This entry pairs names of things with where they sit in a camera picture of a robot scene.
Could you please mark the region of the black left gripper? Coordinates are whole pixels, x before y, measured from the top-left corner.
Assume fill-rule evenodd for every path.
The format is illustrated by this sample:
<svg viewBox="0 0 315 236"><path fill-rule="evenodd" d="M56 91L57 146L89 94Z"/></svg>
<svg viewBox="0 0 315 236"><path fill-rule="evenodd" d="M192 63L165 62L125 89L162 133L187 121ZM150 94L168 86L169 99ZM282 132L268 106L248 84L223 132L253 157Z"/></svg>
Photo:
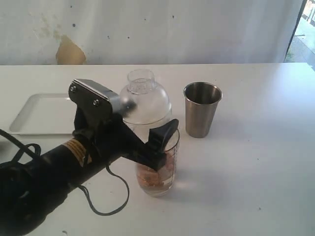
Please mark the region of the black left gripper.
<svg viewBox="0 0 315 236"><path fill-rule="evenodd" d="M85 139L88 148L95 150L97 156L107 164L124 157L158 171L166 164L166 154L163 151L178 125L179 120L175 118L160 127L150 129L147 147L123 122L121 115L115 114L105 124L100 123L96 129L92 129L83 110L77 108L73 136Z"/></svg>

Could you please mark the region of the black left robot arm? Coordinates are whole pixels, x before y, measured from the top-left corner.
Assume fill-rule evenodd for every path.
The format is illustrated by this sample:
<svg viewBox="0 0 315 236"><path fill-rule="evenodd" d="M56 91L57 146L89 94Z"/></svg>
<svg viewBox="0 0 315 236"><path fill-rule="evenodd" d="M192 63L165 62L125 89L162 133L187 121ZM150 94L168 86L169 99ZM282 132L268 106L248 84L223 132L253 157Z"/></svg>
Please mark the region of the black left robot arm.
<svg viewBox="0 0 315 236"><path fill-rule="evenodd" d="M73 138L41 153L40 145L24 145L5 131L1 136L18 147L12 160L0 165L0 233L23 236L37 228L74 189L89 192L84 182L118 158L155 171L166 164L165 147L178 129L172 119L149 131L144 143L114 114L92 131L81 109L76 110Z"/></svg>

